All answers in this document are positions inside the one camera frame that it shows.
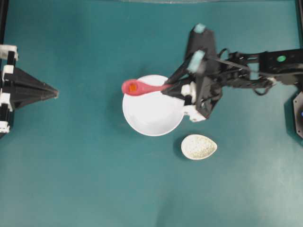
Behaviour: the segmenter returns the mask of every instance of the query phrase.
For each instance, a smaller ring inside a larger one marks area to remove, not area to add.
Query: red spoon
[[[162,91],[171,86],[171,84],[164,84],[162,86],[152,86],[136,79],[129,79],[122,84],[122,92],[130,96],[140,96],[154,91]]]

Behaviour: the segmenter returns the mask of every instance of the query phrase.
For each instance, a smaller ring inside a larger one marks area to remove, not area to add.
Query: teal table surface
[[[0,140],[0,227],[297,227],[303,147],[292,125],[293,86],[266,96],[224,88],[210,119],[185,117],[161,137],[122,113],[121,84],[169,76],[190,29],[215,31],[217,50],[299,48],[294,1],[143,4],[11,0],[6,44],[17,66],[60,91],[16,111]],[[182,139],[218,144],[190,161]]]

